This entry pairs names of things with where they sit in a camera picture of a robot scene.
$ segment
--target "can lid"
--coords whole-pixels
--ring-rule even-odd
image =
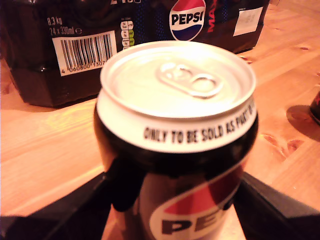
[[[128,48],[101,71],[103,90],[133,111],[163,118],[227,112],[254,92],[253,70],[240,57],[198,42],[159,41]]]

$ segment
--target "pull tab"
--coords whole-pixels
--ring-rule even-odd
[[[185,63],[167,62],[156,74],[160,81],[195,98],[208,99],[223,87],[221,78]]]

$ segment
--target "pepsi can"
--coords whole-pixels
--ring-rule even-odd
[[[123,238],[218,239],[258,131],[251,67],[158,41],[113,56],[100,80],[94,128]]]

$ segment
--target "white sticker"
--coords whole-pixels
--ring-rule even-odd
[[[128,39],[129,38],[129,31],[128,30],[121,31],[121,37],[123,39]]]
[[[233,36],[252,33],[257,30],[263,7],[239,11],[239,18],[235,25]]]
[[[52,41],[61,76],[102,68],[117,53],[115,31],[80,37],[56,37]]]

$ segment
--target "nutrition label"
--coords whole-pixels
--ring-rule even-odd
[[[120,24],[121,27],[121,37],[122,37],[122,46],[123,49],[127,49],[135,45],[134,39],[134,23],[132,21],[122,21]]]

